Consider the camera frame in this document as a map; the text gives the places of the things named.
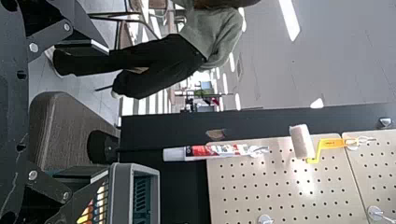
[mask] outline leg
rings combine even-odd
[[[113,91],[142,99],[168,88],[191,76],[204,63],[200,54],[187,52],[184,56],[172,64],[155,63],[142,74],[124,70],[114,80]]]
[[[171,37],[132,46],[126,49],[111,50],[108,56],[78,57],[55,50],[53,64],[60,75],[87,76],[114,72],[134,67],[150,67],[152,63],[166,60],[164,51],[169,51]]]

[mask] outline white tube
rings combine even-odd
[[[200,161],[215,158],[250,156],[268,152],[268,147],[243,145],[174,147],[163,150],[164,161]]]

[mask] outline table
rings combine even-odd
[[[230,130],[230,141],[288,136],[299,123],[312,134],[374,130],[382,117],[396,118],[396,104],[124,117],[121,160],[160,170],[162,223],[210,223],[206,162],[165,163],[163,147],[206,144],[205,131],[222,128]]]
[[[341,136],[311,135],[314,147],[324,138]],[[290,137],[225,144],[268,146],[270,151],[258,158],[206,162],[212,223],[256,223],[265,214],[275,223],[368,224],[361,185],[355,183],[343,147],[323,149],[319,163],[308,164],[295,158]]]
[[[396,217],[396,130],[344,133],[343,138],[371,136],[376,142],[346,153],[365,209],[378,206],[387,217]]]

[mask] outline person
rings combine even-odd
[[[73,56],[55,50],[53,66],[60,76],[74,74],[77,77],[122,70],[113,82],[112,96],[148,97],[197,70],[209,70],[227,62],[242,34],[243,17],[237,4],[229,6],[227,0],[221,1],[223,3],[211,7],[205,1],[174,0],[187,13],[187,22],[179,34],[111,50],[108,56]],[[238,1],[250,6],[260,0]],[[148,69],[139,74],[134,72],[136,67]]]

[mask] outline chair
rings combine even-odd
[[[119,136],[119,131],[65,92],[44,92],[29,112],[29,155],[43,171],[91,165],[88,137],[92,131]]]
[[[168,0],[143,0],[148,1],[148,9],[161,9],[164,10],[162,15],[145,15],[143,12],[143,6],[139,4],[139,2],[133,0],[125,0],[125,11],[124,12],[101,12],[101,13],[90,13],[88,14],[92,20],[99,21],[116,21],[118,24],[118,29],[120,26],[120,22],[138,22],[143,24],[148,30],[155,36],[155,38],[160,39],[148,24],[148,17],[155,16],[163,18],[166,16],[168,9]],[[133,15],[139,16],[139,20],[129,19],[129,18],[120,18],[120,17],[130,17]]]

